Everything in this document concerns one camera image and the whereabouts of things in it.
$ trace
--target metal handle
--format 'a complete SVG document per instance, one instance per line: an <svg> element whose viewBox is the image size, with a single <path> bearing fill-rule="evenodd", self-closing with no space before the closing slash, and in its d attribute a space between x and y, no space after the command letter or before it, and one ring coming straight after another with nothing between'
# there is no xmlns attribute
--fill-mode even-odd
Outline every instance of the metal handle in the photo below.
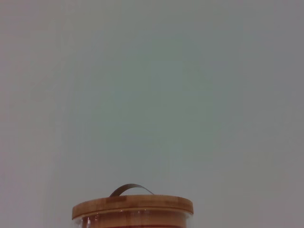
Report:
<svg viewBox="0 0 304 228"><path fill-rule="evenodd" d="M116 189L111 195L110 197L113 196L120 196L124 191L127 191L128 189L132 189L132 188L142 188L142 189L146 189L145 187L139 185L139 184L125 184L121 187L119 187L118 189Z"/></svg>

